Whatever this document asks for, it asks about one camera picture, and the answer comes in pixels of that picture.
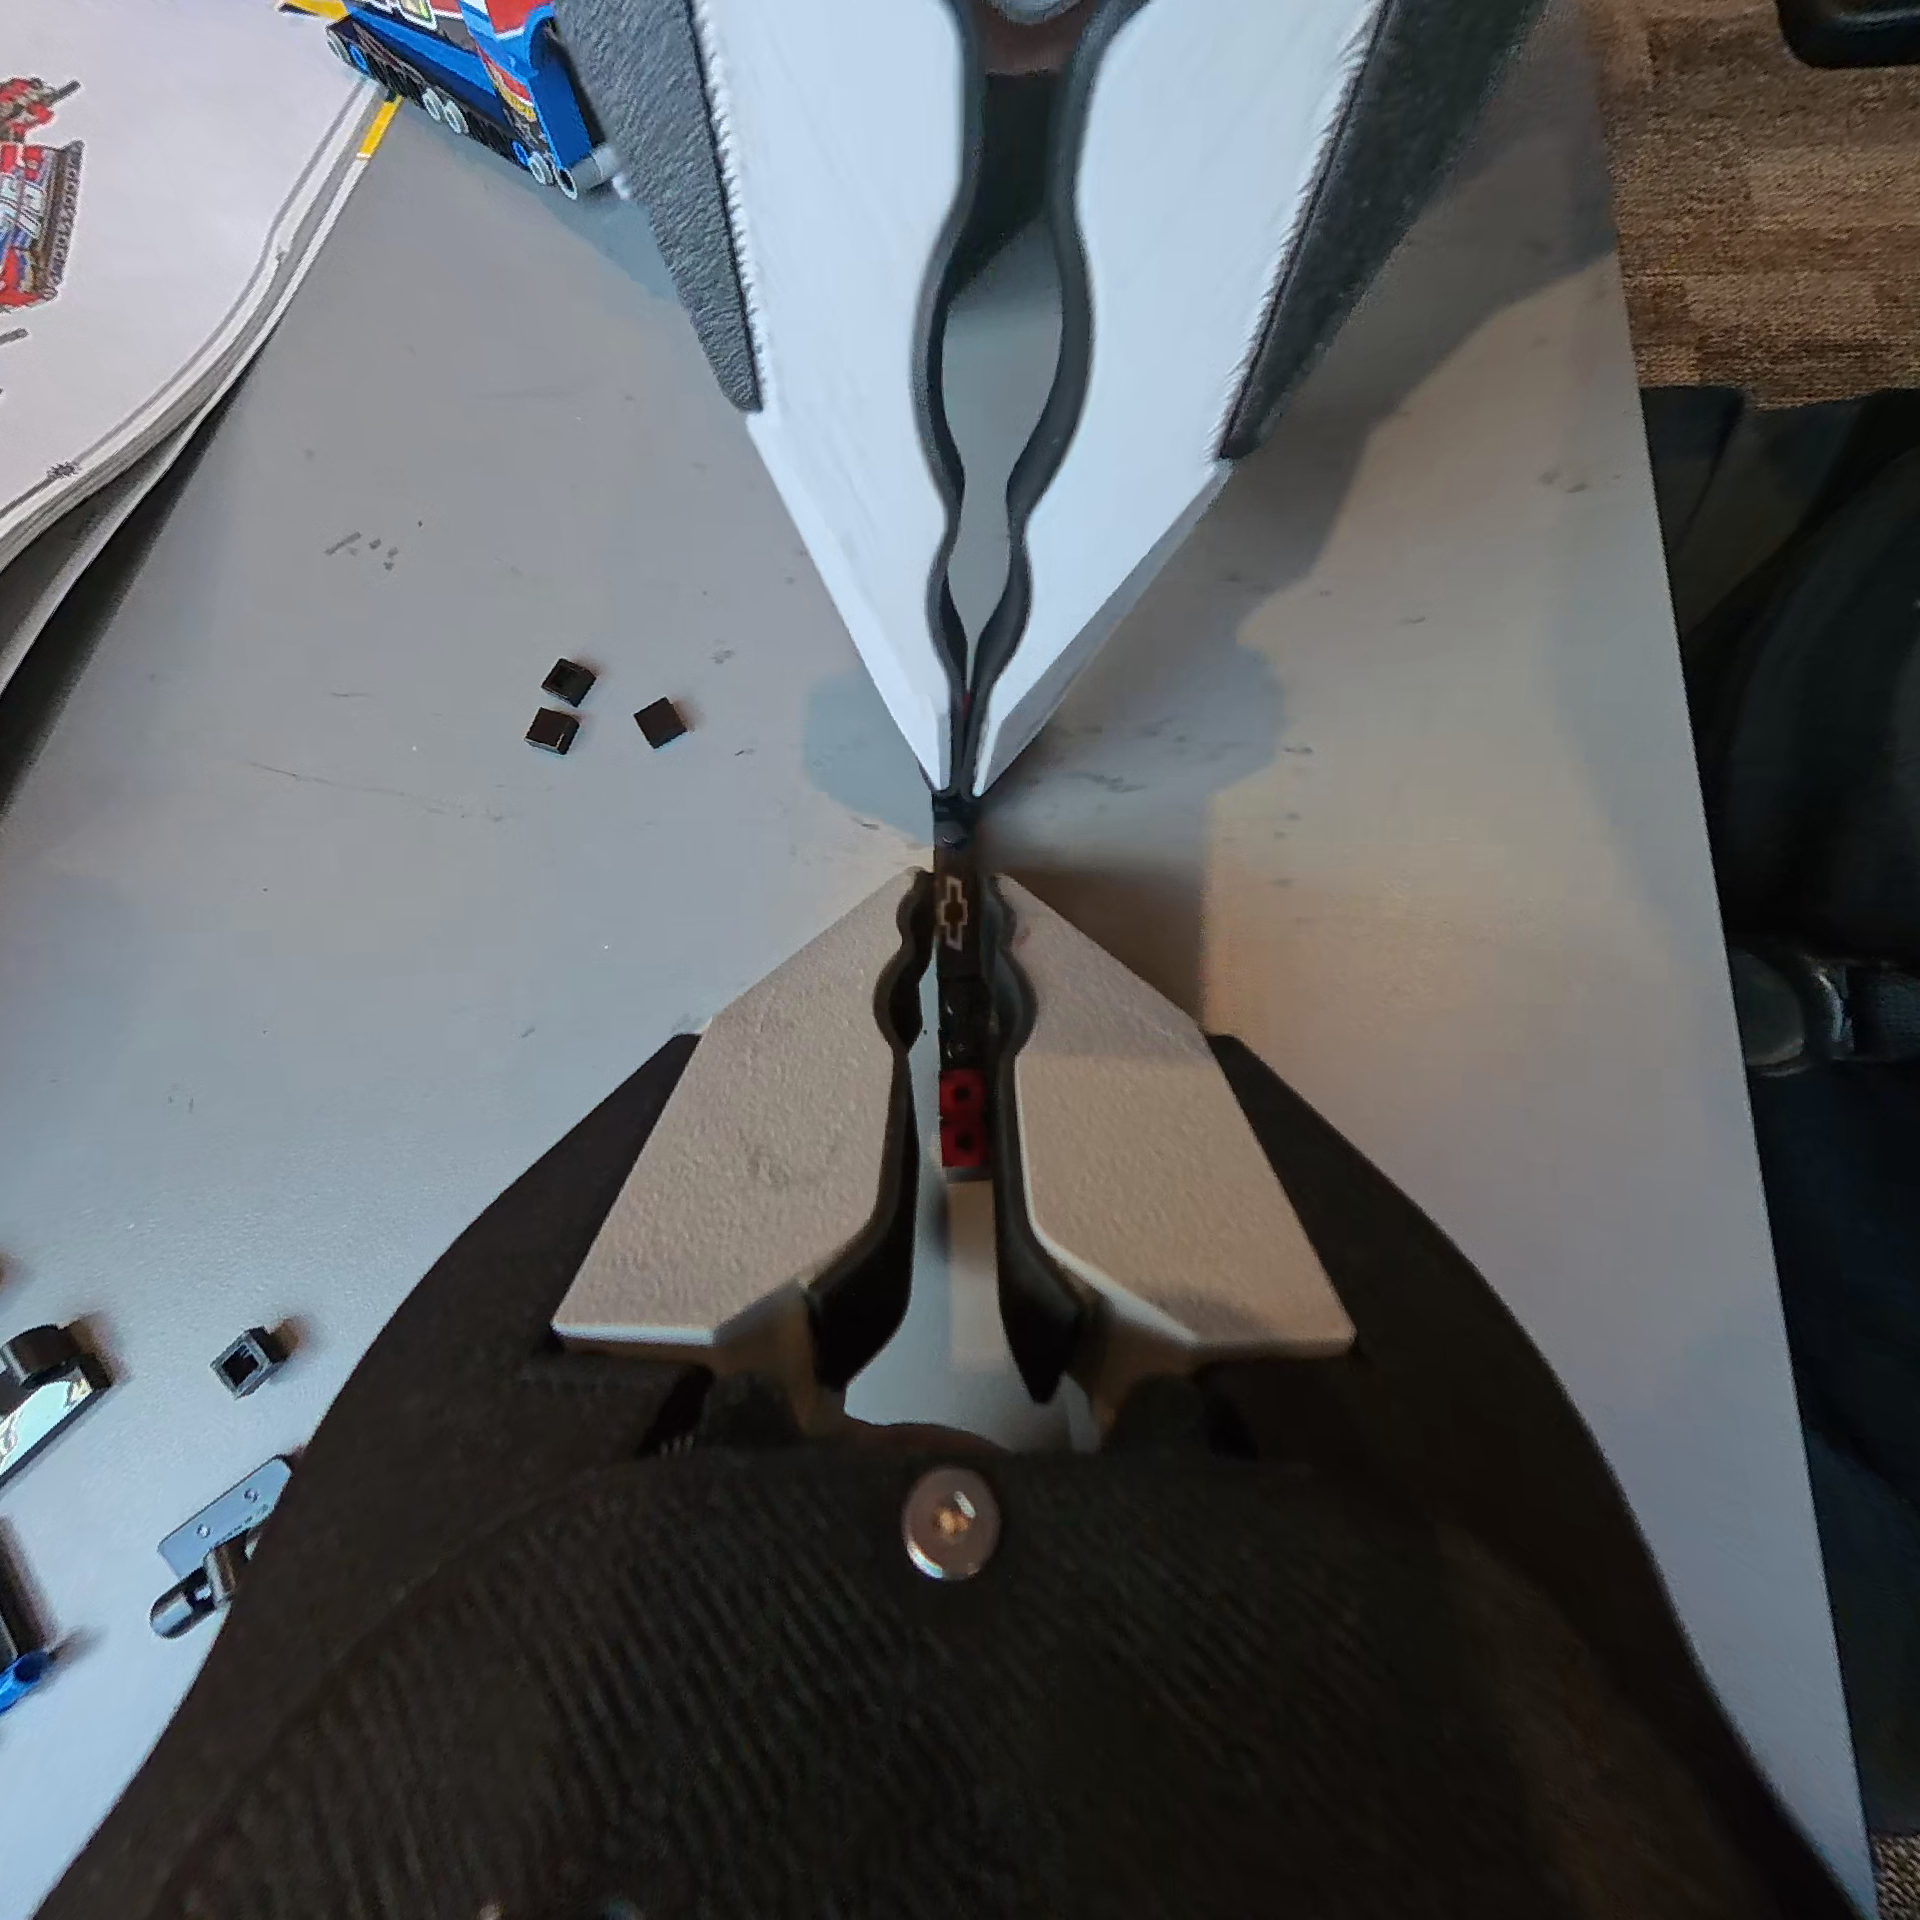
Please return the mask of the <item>long black beam brick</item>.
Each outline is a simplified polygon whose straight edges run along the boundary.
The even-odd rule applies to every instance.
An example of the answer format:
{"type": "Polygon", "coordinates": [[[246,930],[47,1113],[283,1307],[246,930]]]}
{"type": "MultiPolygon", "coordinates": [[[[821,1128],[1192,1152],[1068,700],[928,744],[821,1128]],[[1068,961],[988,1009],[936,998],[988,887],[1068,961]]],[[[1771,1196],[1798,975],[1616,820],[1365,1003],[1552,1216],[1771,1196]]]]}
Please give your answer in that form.
{"type": "Polygon", "coordinates": [[[114,1397],[114,1360],[91,1323],[43,1323],[0,1343],[0,1485],[20,1485],[58,1435],[114,1397]]]}

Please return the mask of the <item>red blue black brick car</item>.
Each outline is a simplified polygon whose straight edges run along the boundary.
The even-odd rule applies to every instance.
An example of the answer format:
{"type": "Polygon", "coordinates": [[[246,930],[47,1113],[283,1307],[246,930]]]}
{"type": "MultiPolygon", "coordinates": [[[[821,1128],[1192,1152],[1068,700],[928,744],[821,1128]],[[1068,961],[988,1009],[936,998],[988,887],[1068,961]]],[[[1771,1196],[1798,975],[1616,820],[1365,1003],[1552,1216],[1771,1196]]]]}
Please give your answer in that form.
{"type": "Polygon", "coordinates": [[[621,163],[582,97],[552,0],[343,0],[329,54],[421,108],[436,130],[582,202],[621,196],[621,163]]]}

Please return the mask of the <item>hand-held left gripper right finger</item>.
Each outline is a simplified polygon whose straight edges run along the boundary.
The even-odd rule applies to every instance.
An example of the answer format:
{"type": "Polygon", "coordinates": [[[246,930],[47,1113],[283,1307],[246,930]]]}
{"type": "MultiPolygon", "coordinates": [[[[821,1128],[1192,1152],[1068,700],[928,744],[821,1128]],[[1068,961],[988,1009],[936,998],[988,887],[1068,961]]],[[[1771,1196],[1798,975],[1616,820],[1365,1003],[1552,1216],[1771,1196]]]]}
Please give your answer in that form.
{"type": "Polygon", "coordinates": [[[996,1323],[1026,1403],[1333,1360],[1349,1309],[1203,1030],[1026,887],[988,887],[996,1323]]]}

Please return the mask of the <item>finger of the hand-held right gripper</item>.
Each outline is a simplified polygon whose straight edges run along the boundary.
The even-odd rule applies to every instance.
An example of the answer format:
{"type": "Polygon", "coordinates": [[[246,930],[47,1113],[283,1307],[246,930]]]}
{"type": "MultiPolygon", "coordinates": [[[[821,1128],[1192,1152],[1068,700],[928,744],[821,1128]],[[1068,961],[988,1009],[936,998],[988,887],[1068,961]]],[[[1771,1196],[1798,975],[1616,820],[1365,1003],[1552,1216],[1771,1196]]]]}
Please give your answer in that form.
{"type": "Polygon", "coordinates": [[[754,451],[923,789],[955,782],[960,466],[936,402],[947,260],[982,178],[960,0],[698,0],[754,451]]]}
{"type": "Polygon", "coordinates": [[[1058,364],[974,647],[988,797],[1233,480],[1233,410],[1379,46],[1379,0],[1104,0],[1058,74],[1058,364]]]}

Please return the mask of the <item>grey desk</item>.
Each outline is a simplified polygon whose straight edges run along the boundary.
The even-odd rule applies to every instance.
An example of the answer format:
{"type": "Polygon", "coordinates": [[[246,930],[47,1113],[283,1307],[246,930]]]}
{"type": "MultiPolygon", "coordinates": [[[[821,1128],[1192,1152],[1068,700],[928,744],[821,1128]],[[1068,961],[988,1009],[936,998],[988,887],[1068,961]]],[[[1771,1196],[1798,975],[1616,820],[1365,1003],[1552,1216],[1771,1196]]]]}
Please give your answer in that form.
{"type": "MultiPolygon", "coordinates": [[[[923,840],[638,212],[415,112],[68,674],[8,714],[0,1328],[91,1323],[114,1397],[0,1493],[68,1642],[0,1729],[8,1920],[222,1642],[149,1631],[153,1539],[923,840]],[[559,658],[601,689],[536,753],[559,658]],[[236,1328],[295,1333],[246,1403],[236,1328]]],[[[988,827],[1510,1295],[1868,1893],[1570,0],[988,827]]]]}

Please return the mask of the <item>open instruction booklet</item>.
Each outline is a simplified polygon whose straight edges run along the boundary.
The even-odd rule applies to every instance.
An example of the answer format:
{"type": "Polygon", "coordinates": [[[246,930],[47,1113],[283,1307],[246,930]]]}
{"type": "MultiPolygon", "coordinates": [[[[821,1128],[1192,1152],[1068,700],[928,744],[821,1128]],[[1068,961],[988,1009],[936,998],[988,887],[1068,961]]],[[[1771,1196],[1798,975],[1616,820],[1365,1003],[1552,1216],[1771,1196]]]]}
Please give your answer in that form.
{"type": "Polygon", "coordinates": [[[390,97],[329,0],[0,6],[0,684],[249,373],[390,97]]]}

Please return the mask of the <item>black and red brick strip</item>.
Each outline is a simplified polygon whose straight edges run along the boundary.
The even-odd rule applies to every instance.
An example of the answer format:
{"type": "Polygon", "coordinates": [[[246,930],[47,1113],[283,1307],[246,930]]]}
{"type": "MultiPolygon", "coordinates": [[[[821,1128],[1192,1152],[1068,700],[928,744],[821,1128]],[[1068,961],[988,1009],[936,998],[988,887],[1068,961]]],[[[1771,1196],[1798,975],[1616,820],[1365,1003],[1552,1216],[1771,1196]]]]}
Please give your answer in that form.
{"type": "Polygon", "coordinates": [[[936,980],[936,1169],[988,1177],[988,961],[982,961],[982,857],[974,803],[928,797],[928,980],[936,980]]]}

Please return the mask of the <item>black hinge plate brick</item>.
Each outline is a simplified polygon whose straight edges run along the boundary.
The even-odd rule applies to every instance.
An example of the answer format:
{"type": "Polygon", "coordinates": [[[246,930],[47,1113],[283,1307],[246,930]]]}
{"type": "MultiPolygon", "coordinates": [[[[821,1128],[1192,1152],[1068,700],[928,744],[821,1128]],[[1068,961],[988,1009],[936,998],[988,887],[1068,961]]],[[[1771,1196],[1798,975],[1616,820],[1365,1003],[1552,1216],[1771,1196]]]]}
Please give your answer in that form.
{"type": "Polygon", "coordinates": [[[153,1637],[182,1642],[183,1631],[222,1623],[258,1554],[277,1501],[295,1493],[295,1460],[258,1460],[236,1493],[201,1516],[165,1534],[167,1592],[153,1599],[153,1637]]]}

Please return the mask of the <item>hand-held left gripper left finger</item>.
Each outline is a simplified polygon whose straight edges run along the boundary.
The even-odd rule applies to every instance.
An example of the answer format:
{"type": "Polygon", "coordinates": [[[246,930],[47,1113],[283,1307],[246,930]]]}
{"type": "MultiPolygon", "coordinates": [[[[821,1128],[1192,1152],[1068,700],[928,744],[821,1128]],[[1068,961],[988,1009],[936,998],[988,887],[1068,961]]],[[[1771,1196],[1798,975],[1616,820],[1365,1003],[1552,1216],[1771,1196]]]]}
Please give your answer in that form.
{"type": "Polygon", "coordinates": [[[552,1333],[854,1388],[907,1323],[923,874],[893,874],[688,1044],[552,1333]]]}

